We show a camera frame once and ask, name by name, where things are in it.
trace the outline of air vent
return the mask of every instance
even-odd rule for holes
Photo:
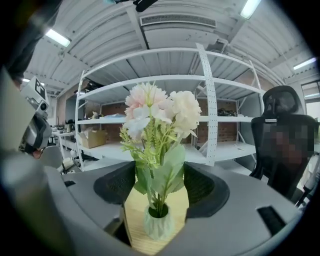
[[[193,23],[209,26],[214,29],[216,28],[216,21],[214,19],[194,15],[170,13],[162,15],[149,15],[140,18],[141,26],[159,23]]]

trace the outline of perforated metal upright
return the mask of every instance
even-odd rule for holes
[[[215,83],[212,76],[212,71],[206,50],[202,44],[196,44],[199,50],[199,56],[205,77],[207,105],[208,105],[208,145],[206,150],[206,164],[209,166],[215,165],[215,152],[218,140],[218,112],[217,112],[217,97]]]

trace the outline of ceiling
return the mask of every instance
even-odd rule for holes
[[[315,63],[293,66],[313,57],[295,26],[271,1],[262,0],[249,20],[239,13],[246,0],[159,0],[142,13],[132,2],[63,0],[55,31],[71,39],[63,47],[47,36],[37,44],[25,72],[46,84],[52,97],[76,85],[83,70],[119,56],[147,49],[195,47],[201,43],[239,59],[250,59],[272,84],[310,83],[319,79]],[[178,23],[140,26],[140,17],[185,14],[214,19],[216,28]],[[112,73],[105,74],[110,79]]]

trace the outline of pink flower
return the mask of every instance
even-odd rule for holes
[[[134,109],[141,108],[144,105],[151,107],[159,105],[165,101],[168,96],[165,91],[157,88],[154,84],[140,83],[130,90],[130,95],[125,98],[125,104],[128,106],[125,110],[127,121],[134,118]]]

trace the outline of black office chair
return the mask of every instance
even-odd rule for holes
[[[250,176],[268,178],[268,185],[291,199],[314,153],[316,121],[303,114],[296,91],[277,86],[263,95],[264,112],[251,121],[256,167]]]

